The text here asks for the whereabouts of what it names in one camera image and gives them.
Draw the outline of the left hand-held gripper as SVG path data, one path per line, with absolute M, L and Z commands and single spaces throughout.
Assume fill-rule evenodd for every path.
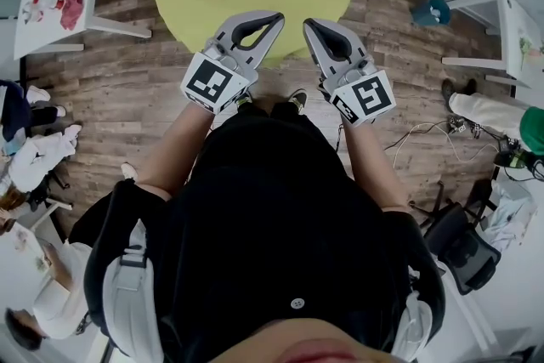
M 283 13 L 277 11 L 253 10 L 230 16 L 205 48 L 194 54 L 180 85 L 184 96 L 218 115 L 258 80 L 255 69 L 284 24 Z M 219 43 L 232 43 L 240 60 Z

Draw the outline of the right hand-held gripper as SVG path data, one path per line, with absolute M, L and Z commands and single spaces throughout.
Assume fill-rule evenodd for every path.
M 353 127 L 396 106 L 385 70 L 378 70 L 358 35 L 331 20 L 308 18 L 303 35 L 320 67 L 318 89 Z

